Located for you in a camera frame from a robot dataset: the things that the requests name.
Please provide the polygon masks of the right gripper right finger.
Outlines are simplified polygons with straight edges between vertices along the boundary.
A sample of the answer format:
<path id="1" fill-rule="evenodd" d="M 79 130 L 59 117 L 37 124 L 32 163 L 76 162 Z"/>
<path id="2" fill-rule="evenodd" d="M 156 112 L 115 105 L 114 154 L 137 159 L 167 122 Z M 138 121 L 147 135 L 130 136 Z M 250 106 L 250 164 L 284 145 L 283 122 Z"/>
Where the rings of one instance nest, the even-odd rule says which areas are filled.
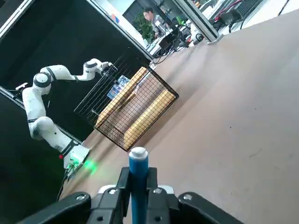
<path id="1" fill-rule="evenodd" d="M 147 224 L 241 224 L 215 204 L 195 192 L 179 196 L 158 186 L 157 168 L 150 167 L 147 176 Z"/>

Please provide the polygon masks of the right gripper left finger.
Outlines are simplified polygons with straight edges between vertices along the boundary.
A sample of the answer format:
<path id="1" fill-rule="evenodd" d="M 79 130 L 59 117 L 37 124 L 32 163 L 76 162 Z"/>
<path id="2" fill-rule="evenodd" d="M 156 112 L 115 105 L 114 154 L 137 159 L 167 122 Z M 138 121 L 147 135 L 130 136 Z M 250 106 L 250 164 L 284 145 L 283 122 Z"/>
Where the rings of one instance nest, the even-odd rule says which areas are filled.
<path id="1" fill-rule="evenodd" d="M 117 184 L 105 186 L 95 197 L 75 192 L 18 223 L 121 224 L 128 210 L 129 180 L 129 167 L 123 167 Z"/>

